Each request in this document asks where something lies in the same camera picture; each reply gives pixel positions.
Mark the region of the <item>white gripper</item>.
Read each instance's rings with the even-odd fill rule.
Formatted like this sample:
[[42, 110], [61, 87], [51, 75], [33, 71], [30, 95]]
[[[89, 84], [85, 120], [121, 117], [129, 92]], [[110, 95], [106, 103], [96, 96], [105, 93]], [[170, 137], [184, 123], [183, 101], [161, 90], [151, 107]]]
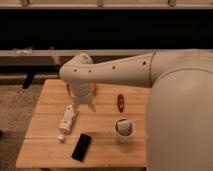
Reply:
[[[80, 53], [74, 56], [68, 64], [75, 66], [77, 64], [92, 64], [93, 61], [89, 55], [85, 53]], [[78, 109], [79, 104], [88, 104], [88, 107], [93, 111], [96, 112], [96, 108], [94, 103], [92, 102], [92, 88], [90, 87], [89, 83], [81, 83], [76, 81], [70, 81], [67, 83], [67, 91], [70, 94], [73, 107]]]

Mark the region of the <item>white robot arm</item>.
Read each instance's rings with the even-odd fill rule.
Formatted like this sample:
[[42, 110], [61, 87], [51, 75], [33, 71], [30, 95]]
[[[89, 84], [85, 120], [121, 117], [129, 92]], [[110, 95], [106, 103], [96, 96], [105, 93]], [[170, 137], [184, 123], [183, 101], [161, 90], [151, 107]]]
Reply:
[[59, 75], [75, 105], [93, 102], [91, 83], [148, 88], [148, 171], [213, 171], [212, 52], [156, 51], [97, 64], [81, 53]]

